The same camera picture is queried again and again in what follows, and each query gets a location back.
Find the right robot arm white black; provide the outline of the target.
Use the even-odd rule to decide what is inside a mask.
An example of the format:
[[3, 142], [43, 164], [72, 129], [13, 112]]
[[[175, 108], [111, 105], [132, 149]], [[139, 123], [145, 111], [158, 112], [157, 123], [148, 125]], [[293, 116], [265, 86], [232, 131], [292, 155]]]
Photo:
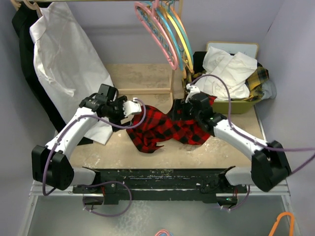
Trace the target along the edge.
[[230, 124], [226, 116], [213, 111], [205, 93], [194, 94], [189, 99], [175, 99], [171, 118], [195, 121], [202, 131], [229, 143], [251, 161], [250, 167], [233, 166], [222, 173], [219, 187], [223, 192], [231, 192], [237, 185], [255, 185], [268, 192], [291, 174], [279, 142], [268, 143]]

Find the red black plaid shirt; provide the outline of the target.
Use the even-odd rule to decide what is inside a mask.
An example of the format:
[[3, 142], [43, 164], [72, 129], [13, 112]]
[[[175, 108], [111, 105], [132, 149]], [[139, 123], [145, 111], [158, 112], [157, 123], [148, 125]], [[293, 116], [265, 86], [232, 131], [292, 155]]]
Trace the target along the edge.
[[174, 99], [168, 113], [146, 105], [144, 121], [126, 132], [136, 148], [143, 153], [153, 153], [160, 148], [158, 143], [174, 139], [186, 145], [202, 145], [210, 134], [201, 129], [193, 119], [178, 119], [174, 116], [183, 114], [184, 99]]

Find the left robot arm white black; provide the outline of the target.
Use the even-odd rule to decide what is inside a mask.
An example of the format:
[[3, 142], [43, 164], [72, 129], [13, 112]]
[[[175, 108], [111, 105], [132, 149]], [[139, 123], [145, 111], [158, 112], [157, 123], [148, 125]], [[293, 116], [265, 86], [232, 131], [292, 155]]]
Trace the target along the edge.
[[126, 96], [116, 98], [118, 90], [102, 84], [98, 92], [84, 98], [63, 130], [44, 146], [36, 145], [31, 152], [32, 177], [43, 185], [65, 190], [70, 185], [84, 185], [91, 193], [101, 188], [101, 180], [95, 171], [88, 168], [75, 168], [70, 157], [93, 126], [107, 118], [116, 127], [127, 118], [134, 103]]

